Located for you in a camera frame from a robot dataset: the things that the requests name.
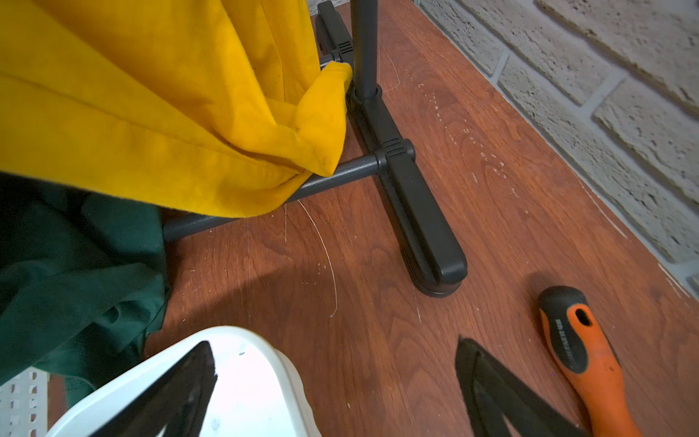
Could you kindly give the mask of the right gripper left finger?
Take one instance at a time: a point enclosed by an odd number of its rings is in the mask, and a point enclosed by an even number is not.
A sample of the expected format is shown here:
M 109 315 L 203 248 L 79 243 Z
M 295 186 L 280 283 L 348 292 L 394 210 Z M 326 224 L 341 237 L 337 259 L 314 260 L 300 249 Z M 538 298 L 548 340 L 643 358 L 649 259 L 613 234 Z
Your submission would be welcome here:
M 217 380 L 210 344 L 200 342 L 93 434 L 198 436 Z

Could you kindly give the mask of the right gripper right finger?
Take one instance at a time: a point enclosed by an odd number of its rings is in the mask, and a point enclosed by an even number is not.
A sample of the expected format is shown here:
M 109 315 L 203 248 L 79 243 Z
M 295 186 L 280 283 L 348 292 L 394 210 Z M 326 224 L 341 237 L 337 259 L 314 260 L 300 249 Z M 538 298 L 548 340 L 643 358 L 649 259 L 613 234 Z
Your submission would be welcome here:
M 455 371 L 476 436 L 586 436 L 470 338 L 461 337 Z

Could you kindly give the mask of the white perforated laundry basket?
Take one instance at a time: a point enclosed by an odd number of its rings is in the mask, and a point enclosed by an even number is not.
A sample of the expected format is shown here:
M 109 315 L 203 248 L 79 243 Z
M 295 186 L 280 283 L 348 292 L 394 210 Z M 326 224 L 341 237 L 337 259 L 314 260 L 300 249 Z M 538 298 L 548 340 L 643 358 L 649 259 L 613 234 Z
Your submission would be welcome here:
M 48 373 L 30 367 L 1 386 L 1 437 L 47 435 Z

